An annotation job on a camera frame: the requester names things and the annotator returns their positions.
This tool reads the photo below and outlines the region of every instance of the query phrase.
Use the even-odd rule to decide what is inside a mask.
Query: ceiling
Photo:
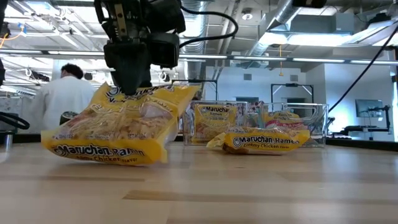
[[[65,12],[73,12],[72,14],[67,13],[67,19],[69,22],[65,22],[60,18],[54,17],[52,20],[42,18],[38,20],[31,16],[26,16],[18,11],[18,2],[11,3],[6,10],[6,18],[10,22],[10,30],[12,37],[20,33],[21,28],[19,23],[23,23],[26,28],[26,35],[22,35],[14,40],[5,41],[4,49],[37,49],[37,50],[87,50],[87,51],[99,51],[107,41],[107,36],[104,33],[101,25],[98,23],[97,16],[94,7],[92,7],[93,0],[83,1],[56,1],[51,0],[50,3],[54,7],[63,9]],[[225,12],[230,1],[234,0],[217,0],[208,1],[207,10]],[[239,24],[239,31],[235,38],[231,40],[226,50],[227,54],[232,52],[243,52],[249,50],[258,40],[257,26],[259,25],[262,15],[266,14],[277,8],[278,0],[243,0],[243,8],[251,8],[252,19],[242,19],[241,12],[234,12],[238,14],[236,18]],[[381,6],[391,5],[391,0],[328,0],[327,5],[323,9],[302,9],[300,14],[309,15],[333,15],[337,10],[348,10],[351,12],[368,11]],[[52,24],[58,25],[60,34],[56,34],[53,31]],[[206,34],[207,36],[220,35],[222,30],[223,20],[221,17],[209,16],[206,22]],[[219,40],[211,40],[206,43],[205,53],[206,54],[217,54],[217,47]],[[359,51],[356,49],[344,49],[348,52]],[[266,51],[270,56],[291,56],[291,57],[333,57],[332,47],[310,47],[310,46],[299,46],[299,45],[282,45],[280,48],[269,47]],[[360,54],[357,53],[358,57],[370,58],[371,54]],[[12,58],[3,57],[5,60],[5,66],[7,67],[7,81],[9,82],[27,82],[27,76],[25,75],[25,68],[31,68],[40,70],[48,76],[51,76],[52,71],[52,59],[51,58]],[[110,79],[107,75],[109,70],[106,68],[106,64],[103,60],[79,60],[77,64],[82,66],[87,72],[94,72],[98,74],[105,74],[105,78]],[[279,67],[279,62],[270,62],[269,68],[273,69]],[[307,63],[292,63],[285,62],[283,67],[289,68],[305,68],[308,66]],[[172,71],[168,71],[173,78],[184,78],[180,74],[183,73],[183,68],[177,67]],[[154,83],[162,84],[158,76],[162,70],[159,67],[152,67],[152,79]]]

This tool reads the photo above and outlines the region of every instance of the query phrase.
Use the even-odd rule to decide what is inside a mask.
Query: desk
[[[182,143],[123,167],[14,144],[0,163],[4,224],[396,224],[398,153],[330,147],[224,155]]]

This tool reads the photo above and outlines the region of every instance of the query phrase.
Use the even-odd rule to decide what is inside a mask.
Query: wooden table
[[[168,164],[122,167],[14,145],[0,163],[0,223],[398,223],[397,153],[327,147],[233,156],[181,143],[168,149]]]

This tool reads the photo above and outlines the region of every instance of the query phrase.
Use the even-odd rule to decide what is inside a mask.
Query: computer monitor
[[[383,111],[368,111],[368,109],[382,108],[381,100],[355,100],[357,118],[382,118]]]

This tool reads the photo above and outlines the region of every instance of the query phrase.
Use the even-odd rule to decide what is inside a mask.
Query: dark hair
[[[77,65],[72,65],[68,63],[61,68],[61,72],[62,71],[67,71],[78,79],[83,78],[83,70]]]

